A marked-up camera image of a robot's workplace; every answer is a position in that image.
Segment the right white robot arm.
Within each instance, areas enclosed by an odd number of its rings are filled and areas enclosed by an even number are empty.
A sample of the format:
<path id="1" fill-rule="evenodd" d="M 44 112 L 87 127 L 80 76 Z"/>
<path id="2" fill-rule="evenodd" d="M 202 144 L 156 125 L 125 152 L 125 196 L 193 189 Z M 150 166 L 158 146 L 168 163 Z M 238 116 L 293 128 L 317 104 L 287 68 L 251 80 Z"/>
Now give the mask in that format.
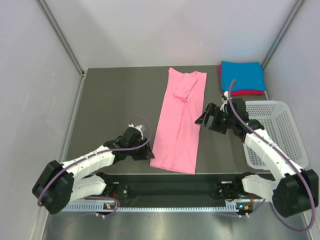
<path id="1" fill-rule="evenodd" d="M 268 167 L 274 180 L 250 172 L 239 175 L 233 183 L 233 192 L 239 198 L 254 194 L 269 201 L 284 218 L 311 210 L 319 204 L 319 177 L 312 169 L 305 170 L 293 162 L 268 135 L 265 127 L 247 111 L 261 101 L 241 98 L 223 98 L 222 106 L 209 103 L 195 124 L 205 127 L 210 117 L 211 131 L 225 134 L 231 129 L 242 143 Z"/>

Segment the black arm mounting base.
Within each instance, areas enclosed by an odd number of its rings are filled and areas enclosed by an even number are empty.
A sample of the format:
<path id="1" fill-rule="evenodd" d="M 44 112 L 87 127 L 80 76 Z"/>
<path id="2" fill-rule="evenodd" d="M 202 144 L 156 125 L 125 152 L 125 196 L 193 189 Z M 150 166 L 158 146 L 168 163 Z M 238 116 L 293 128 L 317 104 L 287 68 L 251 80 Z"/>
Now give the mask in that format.
<path id="1" fill-rule="evenodd" d="M 237 174 L 105 174 L 102 193 L 121 207 L 218 207 L 223 201 L 249 200 L 235 185 Z"/>

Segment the pink t shirt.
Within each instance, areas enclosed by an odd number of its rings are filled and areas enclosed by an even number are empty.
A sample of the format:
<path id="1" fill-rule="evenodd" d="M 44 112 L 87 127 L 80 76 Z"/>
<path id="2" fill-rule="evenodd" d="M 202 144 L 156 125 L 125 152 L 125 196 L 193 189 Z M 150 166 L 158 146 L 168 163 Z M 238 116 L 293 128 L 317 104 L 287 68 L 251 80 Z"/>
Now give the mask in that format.
<path id="1" fill-rule="evenodd" d="M 153 168 L 193 175 L 196 172 L 207 73 L 168 70 L 168 82 L 150 161 Z"/>

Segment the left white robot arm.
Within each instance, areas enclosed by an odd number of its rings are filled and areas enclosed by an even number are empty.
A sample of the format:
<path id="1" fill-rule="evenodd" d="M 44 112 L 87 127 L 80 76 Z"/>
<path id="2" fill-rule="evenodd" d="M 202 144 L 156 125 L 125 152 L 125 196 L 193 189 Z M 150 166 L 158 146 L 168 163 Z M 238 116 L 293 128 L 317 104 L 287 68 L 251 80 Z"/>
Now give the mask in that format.
<path id="1" fill-rule="evenodd" d="M 134 161 L 153 159 L 144 130 L 143 125 L 129 124 L 122 135 L 83 156 L 61 163 L 49 162 L 31 190 L 38 206 L 54 215 L 73 201 L 91 196 L 109 198 L 114 191 L 113 183 L 99 170 L 128 157 Z"/>

